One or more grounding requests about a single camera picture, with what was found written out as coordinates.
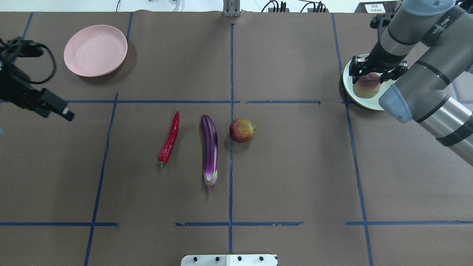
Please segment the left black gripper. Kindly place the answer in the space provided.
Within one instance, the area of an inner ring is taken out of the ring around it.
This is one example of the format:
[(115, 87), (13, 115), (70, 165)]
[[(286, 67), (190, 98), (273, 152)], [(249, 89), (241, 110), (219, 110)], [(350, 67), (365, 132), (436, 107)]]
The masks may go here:
[(47, 118), (51, 112), (57, 113), (68, 121), (72, 121), (75, 114), (67, 107), (68, 103), (46, 88), (42, 88), (36, 102), (35, 113)]

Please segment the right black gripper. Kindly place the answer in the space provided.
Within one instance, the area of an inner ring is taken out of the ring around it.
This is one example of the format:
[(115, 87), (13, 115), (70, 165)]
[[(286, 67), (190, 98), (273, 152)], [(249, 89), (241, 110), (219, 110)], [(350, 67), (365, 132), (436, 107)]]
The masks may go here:
[(352, 84), (356, 84), (360, 77), (372, 72), (381, 74), (380, 83), (399, 79), (408, 70), (408, 62), (401, 61), (395, 64), (375, 62), (370, 56), (353, 56), (348, 74), (352, 77)]

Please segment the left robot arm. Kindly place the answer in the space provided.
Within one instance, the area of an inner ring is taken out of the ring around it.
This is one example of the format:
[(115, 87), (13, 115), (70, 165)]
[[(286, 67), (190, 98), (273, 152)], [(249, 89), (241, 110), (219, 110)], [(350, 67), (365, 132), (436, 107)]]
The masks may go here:
[[(44, 84), (56, 73), (57, 64), (54, 56), (45, 44), (17, 37), (7, 42), (1, 40), (1, 71), (0, 96), (1, 100), (11, 102), (22, 109), (34, 111), (39, 116), (47, 118), (50, 113), (57, 113), (68, 121), (75, 114), (67, 107), (68, 103), (46, 88), (34, 89), (33, 85)], [(17, 66), (15, 61), (20, 58), (40, 57), (47, 51), (52, 60), (52, 73), (42, 81), (32, 81), (30, 77)]]

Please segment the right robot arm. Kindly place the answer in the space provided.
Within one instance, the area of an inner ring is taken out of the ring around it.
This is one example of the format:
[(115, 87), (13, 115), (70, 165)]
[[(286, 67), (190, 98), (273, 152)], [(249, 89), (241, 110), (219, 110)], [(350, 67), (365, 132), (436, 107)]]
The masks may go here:
[(445, 88), (472, 73), (471, 9), (471, 0), (402, 0), (397, 10), (372, 18), (377, 43), (348, 64), (353, 84), (371, 73), (380, 74), (380, 82), (393, 80), (380, 107), (402, 123), (416, 121), (469, 164), (472, 111)]

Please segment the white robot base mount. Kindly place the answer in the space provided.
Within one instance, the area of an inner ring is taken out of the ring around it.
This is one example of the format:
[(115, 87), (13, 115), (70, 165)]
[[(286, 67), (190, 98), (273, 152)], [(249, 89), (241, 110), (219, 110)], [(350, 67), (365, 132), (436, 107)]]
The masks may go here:
[(272, 254), (186, 255), (181, 266), (278, 266)]

